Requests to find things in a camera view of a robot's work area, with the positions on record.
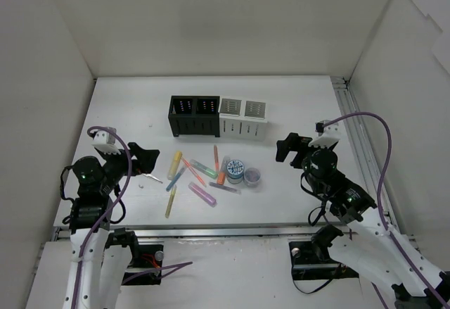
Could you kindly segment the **yellow highlighter marker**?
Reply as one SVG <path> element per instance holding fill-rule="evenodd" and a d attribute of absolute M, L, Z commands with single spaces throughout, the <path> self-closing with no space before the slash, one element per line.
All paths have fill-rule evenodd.
<path fill-rule="evenodd" d="M 172 162 L 170 164 L 169 171 L 167 173 L 167 179 L 168 180 L 173 180 L 174 179 L 176 173 L 178 172 L 181 159 L 182 159 L 182 152 L 181 151 L 176 151 L 175 154 L 174 154 L 174 157 L 172 159 Z"/>

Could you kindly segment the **blue highlighter pen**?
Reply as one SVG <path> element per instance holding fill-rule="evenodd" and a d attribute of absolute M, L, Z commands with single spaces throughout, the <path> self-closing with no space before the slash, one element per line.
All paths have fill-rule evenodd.
<path fill-rule="evenodd" d="M 170 191 L 174 185 L 176 184 L 176 182 L 179 180 L 179 178 L 183 175 L 183 173 L 186 170 L 186 166 L 184 165 L 179 171 L 178 173 L 175 174 L 175 176 L 173 177 L 172 181 L 167 185 L 166 187 L 166 191 Z"/>

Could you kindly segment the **thin yellow highlighter pen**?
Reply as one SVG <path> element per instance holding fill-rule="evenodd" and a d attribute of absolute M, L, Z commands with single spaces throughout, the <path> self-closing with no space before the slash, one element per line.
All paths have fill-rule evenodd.
<path fill-rule="evenodd" d="M 172 210 L 172 206 L 173 206 L 173 202 L 174 202 L 174 197 L 176 195 L 176 189 L 177 189 L 177 186 L 174 185 L 171 188 L 171 190 L 170 190 L 169 200 L 168 200 L 168 204 L 167 204 L 166 211 L 165 211 L 165 217 L 167 219 L 170 217 L 170 214 L 171 214 L 171 210 Z"/>

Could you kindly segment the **clear jar purple clips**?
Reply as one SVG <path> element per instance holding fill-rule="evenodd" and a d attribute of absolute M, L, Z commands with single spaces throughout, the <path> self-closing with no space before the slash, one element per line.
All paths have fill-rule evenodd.
<path fill-rule="evenodd" d="M 243 174 L 243 181 L 248 187 L 255 188 L 261 182 L 261 177 L 257 168 L 247 168 Z"/>

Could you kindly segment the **green highlighter marker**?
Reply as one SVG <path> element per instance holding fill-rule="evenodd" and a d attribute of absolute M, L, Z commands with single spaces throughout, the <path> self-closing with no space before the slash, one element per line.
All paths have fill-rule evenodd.
<path fill-rule="evenodd" d="M 193 168 L 212 179 L 216 179 L 218 177 L 218 173 L 216 171 L 214 171 L 212 168 L 207 167 L 206 165 L 203 165 L 202 163 L 199 163 L 196 160 L 190 160 L 190 164 Z"/>

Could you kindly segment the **red thin pen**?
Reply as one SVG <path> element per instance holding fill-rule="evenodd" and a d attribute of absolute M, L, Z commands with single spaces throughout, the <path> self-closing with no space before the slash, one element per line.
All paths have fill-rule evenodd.
<path fill-rule="evenodd" d="M 182 156 L 182 161 L 184 162 L 185 166 L 191 171 L 193 176 L 201 183 L 204 187 L 206 187 L 205 181 L 201 178 L 201 176 L 194 170 L 193 166 Z"/>

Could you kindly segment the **orange thin pen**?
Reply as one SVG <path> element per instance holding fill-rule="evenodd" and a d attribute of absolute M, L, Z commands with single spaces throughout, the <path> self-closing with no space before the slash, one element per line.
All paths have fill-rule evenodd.
<path fill-rule="evenodd" d="M 214 151 L 214 169 L 215 172 L 219 173 L 219 153 L 217 145 L 213 146 L 213 151 Z"/>

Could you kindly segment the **orange highlighter marker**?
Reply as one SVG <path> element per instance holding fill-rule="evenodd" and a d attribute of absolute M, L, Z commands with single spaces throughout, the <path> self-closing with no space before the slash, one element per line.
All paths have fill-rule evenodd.
<path fill-rule="evenodd" d="M 230 161 L 229 156 L 224 156 L 221 162 L 221 167 L 219 169 L 218 177 L 217 177 L 217 184 L 224 185 L 225 179 L 227 176 L 227 165 Z"/>

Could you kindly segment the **purple thin pen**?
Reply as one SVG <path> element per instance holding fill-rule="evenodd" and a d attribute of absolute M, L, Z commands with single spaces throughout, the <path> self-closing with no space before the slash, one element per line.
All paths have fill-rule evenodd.
<path fill-rule="evenodd" d="M 228 186 L 225 186 L 223 184 L 217 184 L 216 182 L 209 182 L 208 184 L 211 187 L 215 188 L 215 189 L 220 189 L 222 191 L 227 191 L 227 192 L 232 193 L 232 194 L 241 195 L 241 190 L 240 189 L 236 189 L 236 188 L 233 188 L 233 187 L 228 187 Z"/>

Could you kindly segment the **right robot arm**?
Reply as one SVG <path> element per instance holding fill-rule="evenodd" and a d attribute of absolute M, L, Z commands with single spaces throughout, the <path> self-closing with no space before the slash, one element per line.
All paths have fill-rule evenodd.
<path fill-rule="evenodd" d="M 315 259 L 330 258 L 357 272 L 393 299 L 396 308 L 448 308 L 449 273 L 433 265 L 390 224 L 374 199 L 338 170 L 332 147 L 314 148 L 309 137 L 290 133 L 276 143 L 276 161 L 293 151 L 291 166 L 301 169 L 306 192 L 365 241 L 352 241 L 333 225 L 311 240 Z"/>

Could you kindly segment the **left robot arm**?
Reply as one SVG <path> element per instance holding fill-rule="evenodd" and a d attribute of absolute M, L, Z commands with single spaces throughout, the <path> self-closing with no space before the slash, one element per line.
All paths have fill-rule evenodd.
<path fill-rule="evenodd" d="M 123 177 L 151 173 L 157 149 L 130 142 L 127 150 L 104 153 L 101 164 L 85 156 L 72 165 L 78 197 L 70 212 L 71 262 L 64 308 L 114 308 L 127 267 L 135 265 L 141 249 L 133 231 L 111 230 L 111 193 L 122 193 Z"/>

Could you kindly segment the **white slotted organizer box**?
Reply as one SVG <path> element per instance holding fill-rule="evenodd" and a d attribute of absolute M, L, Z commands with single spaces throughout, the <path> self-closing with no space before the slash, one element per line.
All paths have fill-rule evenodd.
<path fill-rule="evenodd" d="M 219 104 L 220 136 L 263 141 L 268 125 L 266 112 L 266 102 L 221 98 Z"/>

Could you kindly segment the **black slotted organizer box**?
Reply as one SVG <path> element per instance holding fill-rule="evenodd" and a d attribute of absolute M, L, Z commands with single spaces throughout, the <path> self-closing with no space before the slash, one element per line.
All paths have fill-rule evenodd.
<path fill-rule="evenodd" d="M 173 136 L 220 137 L 219 103 L 220 96 L 172 96 L 168 120 Z"/>

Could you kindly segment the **pink purple highlighter marker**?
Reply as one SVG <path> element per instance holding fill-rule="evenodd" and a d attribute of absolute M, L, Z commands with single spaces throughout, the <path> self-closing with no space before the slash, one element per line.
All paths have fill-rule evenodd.
<path fill-rule="evenodd" d="M 206 202 L 209 206 L 215 207 L 217 204 L 217 200 L 207 193 L 204 189 L 199 187 L 196 183 L 190 182 L 188 184 L 188 188 L 198 197 L 200 197 L 204 202 Z"/>

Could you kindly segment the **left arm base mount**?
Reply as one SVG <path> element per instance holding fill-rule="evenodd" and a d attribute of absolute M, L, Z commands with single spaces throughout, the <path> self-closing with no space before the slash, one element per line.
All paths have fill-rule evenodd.
<path fill-rule="evenodd" d="M 163 244 L 141 243 L 134 231 L 127 231 L 125 228 L 109 233 L 105 247 L 128 248 L 131 251 L 131 259 L 122 277 L 123 281 L 140 272 L 163 265 Z"/>

